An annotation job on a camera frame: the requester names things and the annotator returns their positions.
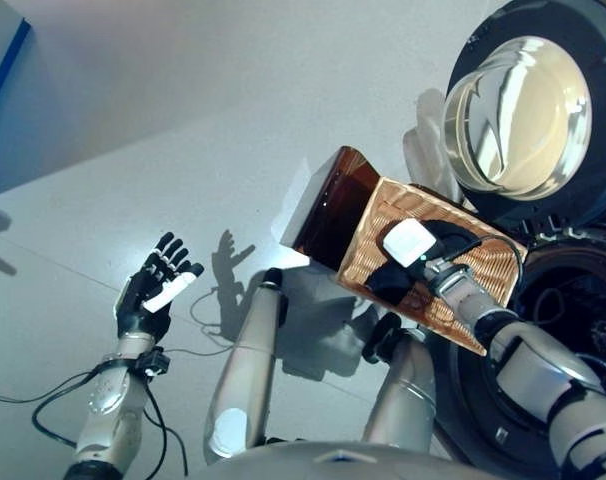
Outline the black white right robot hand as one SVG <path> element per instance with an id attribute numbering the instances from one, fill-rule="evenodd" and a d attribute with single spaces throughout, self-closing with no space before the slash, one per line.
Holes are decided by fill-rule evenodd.
<path id="1" fill-rule="evenodd" d="M 446 252 L 444 243 L 413 218 L 394 224 L 384 234 L 381 247 L 387 258 L 386 267 L 413 277 L 421 277 L 427 262 L 443 257 Z"/>

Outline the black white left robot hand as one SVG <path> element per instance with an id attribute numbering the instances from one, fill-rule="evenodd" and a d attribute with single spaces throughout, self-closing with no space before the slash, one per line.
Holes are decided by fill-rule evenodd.
<path id="1" fill-rule="evenodd" d="M 114 306 L 118 338 L 145 334 L 158 344 L 171 324 L 172 302 L 203 273 L 187 259 L 189 250 L 172 232 L 164 233 L 141 267 L 126 281 Z"/>

